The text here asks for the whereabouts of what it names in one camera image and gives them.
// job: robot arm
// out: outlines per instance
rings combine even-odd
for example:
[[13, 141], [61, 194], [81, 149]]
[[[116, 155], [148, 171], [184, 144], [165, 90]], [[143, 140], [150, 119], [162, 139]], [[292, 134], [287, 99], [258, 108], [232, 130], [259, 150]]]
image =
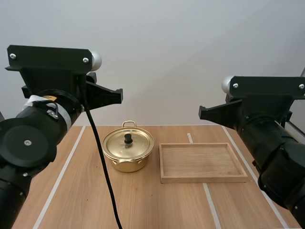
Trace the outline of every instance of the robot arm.
[[305, 99], [304, 77], [225, 79], [226, 104], [200, 107], [200, 119], [235, 129], [259, 172], [258, 184], [275, 203], [287, 208], [305, 228], [305, 145], [279, 124], [287, 121], [295, 99]]
[[84, 111], [122, 102], [122, 89], [96, 85], [102, 60], [95, 52], [11, 45], [9, 71], [19, 71], [29, 98], [16, 118], [0, 122], [0, 224], [11, 228], [31, 179], [56, 157], [56, 145]]

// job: pot lid knob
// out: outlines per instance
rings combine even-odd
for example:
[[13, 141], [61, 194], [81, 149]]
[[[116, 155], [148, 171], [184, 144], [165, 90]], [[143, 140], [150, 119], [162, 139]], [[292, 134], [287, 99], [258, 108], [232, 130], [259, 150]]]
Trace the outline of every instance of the pot lid knob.
[[125, 134], [125, 144], [131, 144], [133, 142], [131, 134]]

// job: wooden table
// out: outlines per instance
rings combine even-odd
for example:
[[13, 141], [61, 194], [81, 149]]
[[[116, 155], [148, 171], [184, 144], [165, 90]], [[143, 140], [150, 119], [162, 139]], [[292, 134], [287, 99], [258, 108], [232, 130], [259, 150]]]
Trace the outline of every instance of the wooden table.
[[[98, 127], [100, 139], [116, 128]], [[148, 165], [134, 173], [121, 173], [107, 164], [124, 229], [300, 228], [287, 210], [268, 203], [253, 179], [258, 176], [253, 158], [234, 130], [219, 125], [143, 128], [155, 139]], [[14, 229], [117, 228], [92, 129], [81, 129], [70, 130], [58, 146], [55, 162], [34, 178]], [[189, 137], [194, 143], [231, 144], [249, 182], [161, 184], [159, 143], [189, 143]], [[64, 170], [71, 151], [74, 154]]]

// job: gold pot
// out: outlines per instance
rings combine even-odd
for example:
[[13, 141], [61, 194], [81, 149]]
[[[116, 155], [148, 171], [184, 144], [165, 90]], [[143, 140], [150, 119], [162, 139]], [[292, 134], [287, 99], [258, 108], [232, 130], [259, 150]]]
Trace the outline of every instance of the gold pot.
[[125, 121], [122, 128], [112, 131], [103, 140], [103, 153], [111, 165], [121, 172], [134, 172], [143, 168], [153, 150], [152, 135], [137, 127], [134, 121]]

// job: pot handle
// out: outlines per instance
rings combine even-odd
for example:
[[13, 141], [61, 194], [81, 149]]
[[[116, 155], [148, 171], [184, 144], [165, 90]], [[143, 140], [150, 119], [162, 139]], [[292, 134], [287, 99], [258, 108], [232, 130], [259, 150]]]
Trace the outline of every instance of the pot handle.
[[122, 128], [124, 128], [124, 126], [125, 126], [126, 123], [133, 123], [134, 127], [137, 127], [137, 124], [135, 123], [135, 121], [129, 120], [129, 121], [123, 122]]
[[123, 163], [123, 162], [131, 162], [131, 163], [137, 163], [135, 159], [119, 159], [116, 164], [120, 164], [120, 163]]

